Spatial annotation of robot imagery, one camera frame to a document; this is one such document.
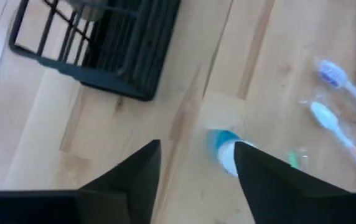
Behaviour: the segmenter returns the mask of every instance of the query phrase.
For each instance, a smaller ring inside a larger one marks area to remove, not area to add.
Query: wooden table
[[[40,3],[31,10],[42,12]],[[301,103],[322,93],[356,138],[356,104],[317,79],[317,56],[356,80],[356,1],[182,0],[149,103],[82,87],[5,50],[0,189],[77,188],[161,139],[154,223],[251,223],[238,180],[205,150],[207,130],[222,128],[283,160],[305,148],[308,173],[356,191],[356,166]]]

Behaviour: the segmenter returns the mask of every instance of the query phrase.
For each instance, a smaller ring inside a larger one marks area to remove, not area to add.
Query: white toothbrush
[[[310,109],[319,124],[325,129],[332,131],[336,138],[344,145],[347,152],[349,152],[352,158],[356,161],[356,146],[341,130],[339,119],[336,115],[325,105],[318,102],[312,102]]]
[[[335,88],[345,88],[356,99],[356,86],[348,79],[346,72],[336,64],[321,60],[318,68],[319,76]]]

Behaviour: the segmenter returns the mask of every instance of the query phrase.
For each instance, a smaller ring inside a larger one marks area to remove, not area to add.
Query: black triangular shape
[[[235,144],[235,164],[256,223],[356,223],[356,194],[244,142]]]
[[[160,163],[152,141],[79,190],[0,192],[0,223],[148,224]]]

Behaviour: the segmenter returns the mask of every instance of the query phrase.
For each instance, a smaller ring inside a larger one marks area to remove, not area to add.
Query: black wire rack
[[[35,50],[17,43],[29,1],[22,0],[17,11],[9,39],[13,52],[84,85],[143,101],[153,99],[180,0],[105,0],[106,4],[69,0],[74,8],[70,15],[58,9],[62,0],[42,0],[50,10]],[[91,18],[100,11],[99,19],[79,25],[85,13]],[[44,56],[44,49],[55,16],[62,18],[67,28],[59,56],[50,58]],[[79,44],[73,51],[77,37]]]

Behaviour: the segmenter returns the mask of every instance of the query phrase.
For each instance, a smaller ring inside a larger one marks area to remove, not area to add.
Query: black object
[[[22,0],[9,39],[13,52],[93,88],[144,101],[154,97],[180,0],[109,0],[107,6],[77,0],[70,16],[58,10],[59,0],[42,1],[50,12],[38,48],[30,50],[16,43],[29,3]],[[103,16],[95,22],[87,21],[80,29],[80,18],[88,8],[104,11]],[[58,59],[43,57],[55,16],[68,25]],[[91,24],[91,34],[87,35]],[[79,37],[80,45],[69,62],[75,37]],[[87,49],[79,65],[84,44]]]
[[[152,141],[79,190],[0,192],[0,223],[150,223],[160,163]]]
[[[356,223],[356,194],[243,142],[235,163],[256,223]]]

